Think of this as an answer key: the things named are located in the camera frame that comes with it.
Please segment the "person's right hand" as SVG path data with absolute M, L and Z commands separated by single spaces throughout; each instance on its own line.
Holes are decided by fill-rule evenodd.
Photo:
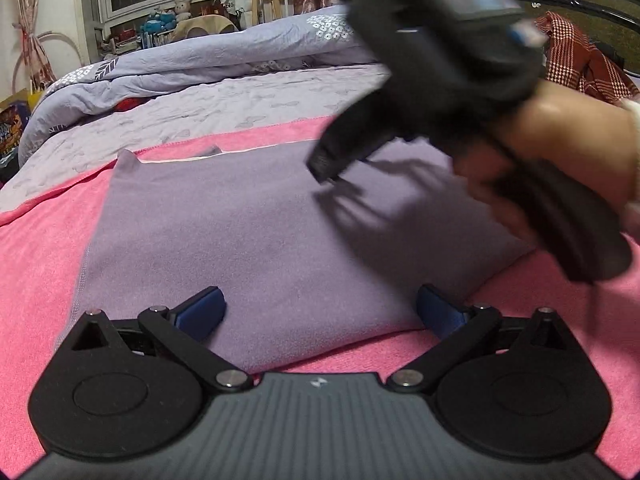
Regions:
M 608 104 L 543 81 L 497 136 L 522 159 L 543 159 L 602 196 L 639 237 L 639 102 Z M 480 141 L 452 163 L 469 194 L 488 205 L 494 218 L 529 244 L 538 242 L 523 211 L 492 189 L 510 162 Z

